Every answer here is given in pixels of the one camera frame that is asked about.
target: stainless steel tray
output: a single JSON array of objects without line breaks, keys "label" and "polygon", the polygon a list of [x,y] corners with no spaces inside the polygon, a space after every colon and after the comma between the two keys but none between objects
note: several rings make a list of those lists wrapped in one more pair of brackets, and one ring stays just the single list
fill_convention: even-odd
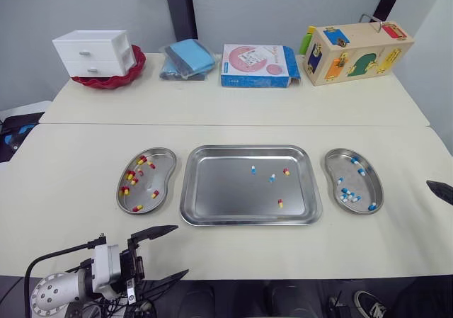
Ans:
[{"label": "stainless steel tray", "polygon": [[[369,215],[377,212],[384,204],[384,191],[381,181],[372,165],[360,154],[349,149],[333,149],[326,154],[326,169],[332,180],[333,197],[343,209],[361,215]],[[363,169],[365,176],[359,174],[358,170]],[[343,202],[340,198],[342,189],[346,188],[354,193],[359,201],[352,202],[352,199]],[[369,210],[369,206],[375,203],[376,209]]]},{"label": "stainless steel tray", "polygon": [[[283,172],[286,168],[289,176]],[[302,149],[202,146],[188,158],[180,211],[196,226],[309,225],[319,219],[322,206],[310,159]]]},{"label": "stainless steel tray", "polygon": [[[143,156],[147,160],[139,164],[139,158]],[[151,148],[139,153],[129,162],[121,174],[117,187],[117,202],[122,210],[129,214],[144,214],[155,210],[164,203],[167,196],[168,180],[176,166],[176,155],[167,148]],[[134,176],[127,178],[128,171]],[[129,194],[122,191],[122,187],[129,188]],[[137,206],[143,206],[141,210],[134,211]]]}]

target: box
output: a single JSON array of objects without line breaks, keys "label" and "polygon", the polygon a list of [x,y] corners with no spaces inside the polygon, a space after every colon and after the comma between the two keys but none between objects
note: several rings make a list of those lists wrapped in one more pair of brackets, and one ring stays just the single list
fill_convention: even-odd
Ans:
[{"label": "box", "polygon": [[304,59],[315,85],[383,76],[414,40],[397,23],[358,23],[316,28]]},{"label": "box", "polygon": [[136,65],[126,30],[75,30],[52,42],[71,77],[125,76]]},{"label": "box", "polygon": [[286,88],[300,79],[294,52],[282,45],[225,44],[221,71],[222,86]]}]

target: white wall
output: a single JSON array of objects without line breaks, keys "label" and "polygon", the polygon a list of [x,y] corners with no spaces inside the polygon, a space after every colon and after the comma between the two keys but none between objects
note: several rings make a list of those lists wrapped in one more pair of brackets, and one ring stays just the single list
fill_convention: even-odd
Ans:
[{"label": "white wall", "polygon": [[452,0],[398,0],[388,17],[415,37],[415,44],[394,72],[450,153],[453,153],[452,5]]},{"label": "white wall", "polygon": [[380,0],[193,0],[199,39],[221,52],[224,43],[280,44],[298,50],[309,25],[356,23]]},{"label": "white wall", "polygon": [[52,39],[125,29],[145,52],[174,42],[167,0],[0,0],[0,110],[52,100],[69,76]]}]

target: pink circle on box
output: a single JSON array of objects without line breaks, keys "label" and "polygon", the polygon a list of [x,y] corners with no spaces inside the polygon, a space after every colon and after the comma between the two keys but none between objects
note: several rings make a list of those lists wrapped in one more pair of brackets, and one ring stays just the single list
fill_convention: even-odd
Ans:
[{"label": "pink circle on box", "polygon": [[266,70],[271,75],[280,75],[283,72],[283,68],[278,64],[269,64]]},{"label": "pink circle on box", "polygon": [[255,47],[237,47],[229,53],[228,60],[233,67],[241,70],[242,72],[256,72],[257,70],[262,69],[268,63],[267,59],[264,59],[261,62],[252,65],[247,65],[242,59],[239,58],[239,55],[242,55],[243,53],[254,49]]}]

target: plastic bag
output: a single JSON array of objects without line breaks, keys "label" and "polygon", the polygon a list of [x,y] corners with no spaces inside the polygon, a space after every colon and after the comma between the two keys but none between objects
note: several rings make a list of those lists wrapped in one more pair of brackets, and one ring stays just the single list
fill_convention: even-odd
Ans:
[{"label": "plastic bag", "polygon": [[[189,76],[187,78],[187,81],[204,81],[206,78],[206,72],[202,72],[199,74],[195,74],[192,76]],[[171,62],[169,58],[165,58],[164,65],[162,66],[161,73],[159,74],[159,77],[161,79],[165,80],[174,80],[174,81],[185,81],[181,74],[176,70],[175,65]]]},{"label": "plastic bag", "polygon": [[171,60],[183,79],[208,72],[215,66],[215,56],[199,40],[182,40],[160,51]]}]

